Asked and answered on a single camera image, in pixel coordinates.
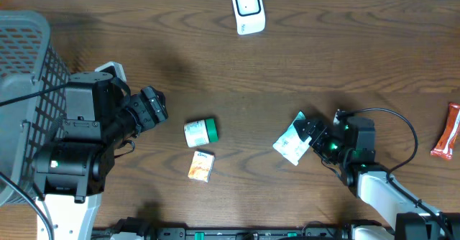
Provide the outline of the green lid jar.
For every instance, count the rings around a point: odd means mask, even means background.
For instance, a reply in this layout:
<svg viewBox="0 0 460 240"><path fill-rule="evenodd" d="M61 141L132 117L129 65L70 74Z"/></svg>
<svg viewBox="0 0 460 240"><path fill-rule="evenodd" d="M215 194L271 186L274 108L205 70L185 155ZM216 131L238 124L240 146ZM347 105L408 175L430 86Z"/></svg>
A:
<svg viewBox="0 0 460 240"><path fill-rule="evenodd" d="M199 147L219 140L214 119L192 121L183 126L188 147Z"/></svg>

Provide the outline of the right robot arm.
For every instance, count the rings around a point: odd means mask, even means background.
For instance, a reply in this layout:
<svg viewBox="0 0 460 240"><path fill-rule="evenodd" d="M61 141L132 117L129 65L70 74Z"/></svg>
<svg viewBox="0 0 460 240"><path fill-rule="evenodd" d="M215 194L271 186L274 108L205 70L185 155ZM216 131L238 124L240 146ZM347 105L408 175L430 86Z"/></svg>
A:
<svg viewBox="0 0 460 240"><path fill-rule="evenodd" d="M293 124L299 138L307 142L327 168L337 166L336 176L364 203L373 207L391 226L371 229L355 226L349 236L365 239L458 239L459 214L444 213L424 203L404 188L391 169L376 162L376 131L371 119L336 115L328 125L321 119Z"/></svg>

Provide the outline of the orange tissue pack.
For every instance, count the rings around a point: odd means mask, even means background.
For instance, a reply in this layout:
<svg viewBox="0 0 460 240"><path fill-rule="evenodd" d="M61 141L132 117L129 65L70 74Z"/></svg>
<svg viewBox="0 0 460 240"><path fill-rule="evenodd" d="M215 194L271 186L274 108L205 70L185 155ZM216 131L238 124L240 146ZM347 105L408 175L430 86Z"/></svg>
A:
<svg viewBox="0 0 460 240"><path fill-rule="evenodd" d="M214 161L214 154L195 151L188 171L188 178L207 183L211 176Z"/></svg>

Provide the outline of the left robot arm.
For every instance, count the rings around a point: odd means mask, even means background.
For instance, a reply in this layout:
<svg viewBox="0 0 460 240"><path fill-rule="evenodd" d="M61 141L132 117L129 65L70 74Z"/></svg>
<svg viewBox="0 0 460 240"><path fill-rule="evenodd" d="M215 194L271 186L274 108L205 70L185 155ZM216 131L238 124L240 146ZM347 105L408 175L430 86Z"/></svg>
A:
<svg viewBox="0 0 460 240"><path fill-rule="evenodd" d="M65 85L63 136L34 155L34 183L55 239L89 239L115 151L168 118L163 92L132 94L107 72L76 73Z"/></svg>

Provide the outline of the red snack packet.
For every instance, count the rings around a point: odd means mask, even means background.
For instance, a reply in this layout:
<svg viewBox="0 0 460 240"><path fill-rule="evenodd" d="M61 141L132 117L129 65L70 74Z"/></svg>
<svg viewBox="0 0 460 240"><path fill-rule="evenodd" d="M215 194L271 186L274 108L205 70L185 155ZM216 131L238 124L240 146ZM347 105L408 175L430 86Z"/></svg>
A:
<svg viewBox="0 0 460 240"><path fill-rule="evenodd" d="M431 156L451 160L456 137L459 133L459 104L451 102L448 105L446 125L436 146L431 150Z"/></svg>

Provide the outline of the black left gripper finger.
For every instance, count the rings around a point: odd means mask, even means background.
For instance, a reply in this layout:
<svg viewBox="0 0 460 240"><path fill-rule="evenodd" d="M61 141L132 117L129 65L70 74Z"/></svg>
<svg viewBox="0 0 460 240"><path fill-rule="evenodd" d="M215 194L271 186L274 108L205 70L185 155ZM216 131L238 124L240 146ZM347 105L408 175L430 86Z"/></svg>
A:
<svg viewBox="0 0 460 240"><path fill-rule="evenodd" d="M157 125L158 120L152 102L146 96L141 93L133 95L129 106L136 114L137 123L142 131L153 129Z"/></svg>
<svg viewBox="0 0 460 240"><path fill-rule="evenodd" d="M162 91L158 91L152 86L147 86L141 90L142 102L146 110L155 122L164 122L168 118L166 109L166 97Z"/></svg>

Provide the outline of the teal wet wipes pack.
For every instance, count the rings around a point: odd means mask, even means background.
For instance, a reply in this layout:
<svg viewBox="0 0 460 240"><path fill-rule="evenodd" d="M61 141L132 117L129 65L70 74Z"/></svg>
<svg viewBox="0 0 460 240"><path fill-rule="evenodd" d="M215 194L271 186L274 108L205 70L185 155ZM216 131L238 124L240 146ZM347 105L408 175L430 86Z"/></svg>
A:
<svg viewBox="0 0 460 240"><path fill-rule="evenodd" d="M310 139L302 141L294 127L295 121L305 120L305 115L299 111L287 130L278 138L272 147L286 160L297 166L301 157L307 152Z"/></svg>

